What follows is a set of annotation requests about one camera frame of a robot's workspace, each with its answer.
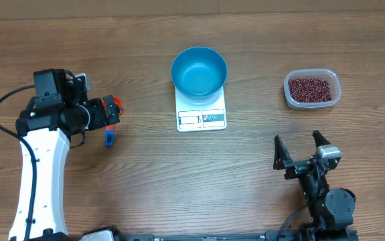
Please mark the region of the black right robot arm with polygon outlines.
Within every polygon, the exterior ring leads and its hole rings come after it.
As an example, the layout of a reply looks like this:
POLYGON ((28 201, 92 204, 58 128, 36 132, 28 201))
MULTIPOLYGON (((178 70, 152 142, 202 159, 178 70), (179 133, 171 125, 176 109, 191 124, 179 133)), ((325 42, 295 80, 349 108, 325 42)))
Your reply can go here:
POLYGON ((305 204, 281 225, 275 240, 357 240, 357 232, 348 230, 354 222, 356 196, 348 189, 330 189, 325 175, 335 169, 341 159, 339 148, 318 130, 313 131, 316 151, 302 161, 291 159, 280 136, 275 137, 273 169, 284 170, 284 178, 297 179, 305 204), (303 210, 309 210, 311 221, 297 230, 286 230, 289 222, 303 210))

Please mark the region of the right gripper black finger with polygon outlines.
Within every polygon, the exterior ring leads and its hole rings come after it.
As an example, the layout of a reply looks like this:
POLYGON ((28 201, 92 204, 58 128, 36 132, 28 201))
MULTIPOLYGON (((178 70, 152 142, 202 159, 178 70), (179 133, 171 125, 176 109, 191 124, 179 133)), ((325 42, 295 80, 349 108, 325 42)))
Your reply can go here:
POLYGON ((323 145, 331 144, 318 130, 314 130, 312 135, 317 148, 323 145))
POLYGON ((286 169, 293 160, 291 159, 289 152, 283 145, 281 137, 275 136, 275 157, 273 163, 273 169, 286 169))

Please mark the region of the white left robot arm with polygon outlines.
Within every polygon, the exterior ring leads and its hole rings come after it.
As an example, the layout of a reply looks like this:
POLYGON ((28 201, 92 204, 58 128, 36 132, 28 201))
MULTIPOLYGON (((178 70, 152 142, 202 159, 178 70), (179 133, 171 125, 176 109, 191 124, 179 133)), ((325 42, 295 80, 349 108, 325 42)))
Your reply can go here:
POLYGON ((16 120, 22 171, 10 240, 67 239, 64 169, 71 138, 119 122, 121 106, 111 95, 89 99, 86 74, 49 69, 34 72, 36 94, 16 120))

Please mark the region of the orange scoop with blue handle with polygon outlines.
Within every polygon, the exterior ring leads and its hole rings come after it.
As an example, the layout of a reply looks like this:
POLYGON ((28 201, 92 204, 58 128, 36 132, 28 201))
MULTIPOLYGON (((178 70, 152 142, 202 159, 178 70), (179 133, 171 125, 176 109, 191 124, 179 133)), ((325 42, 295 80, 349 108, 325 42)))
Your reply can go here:
MULTIPOLYGON (((124 107, 123 107, 123 103, 121 102, 120 99, 119 99, 119 102, 121 104, 121 112, 120 112, 120 116, 121 116, 123 111, 124 111, 124 107)), ((105 140, 104 140, 105 147, 113 146, 113 143, 114 143, 114 125, 107 125, 106 124, 106 132, 105 132, 105 140)))

